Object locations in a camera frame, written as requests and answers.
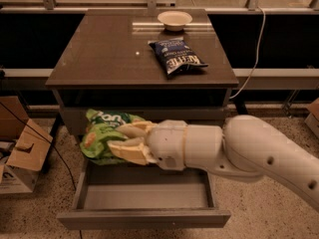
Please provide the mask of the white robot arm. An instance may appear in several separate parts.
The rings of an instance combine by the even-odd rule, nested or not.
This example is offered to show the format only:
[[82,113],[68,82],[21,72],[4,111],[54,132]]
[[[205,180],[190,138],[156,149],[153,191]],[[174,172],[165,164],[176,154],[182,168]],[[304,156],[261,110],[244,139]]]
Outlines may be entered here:
[[266,175],[319,210],[319,159],[262,119],[242,115],[224,127],[135,121],[117,128],[126,138],[110,140],[111,153],[164,170],[197,168],[239,181]]

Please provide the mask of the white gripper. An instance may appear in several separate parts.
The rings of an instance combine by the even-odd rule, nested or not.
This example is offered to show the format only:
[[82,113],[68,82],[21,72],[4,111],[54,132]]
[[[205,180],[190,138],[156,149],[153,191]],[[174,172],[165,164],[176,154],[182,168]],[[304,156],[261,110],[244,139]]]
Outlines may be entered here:
[[116,128],[117,132],[130,138],[124,141],[109,140],[108,147],[113,155],[126,161],[147,165],[148,147],[143,137],[148,135],[147,144],[157,164],[164,170],[184,170],[183,141],[186,122],[164,120],[157,125],[149,120],[134,121]]

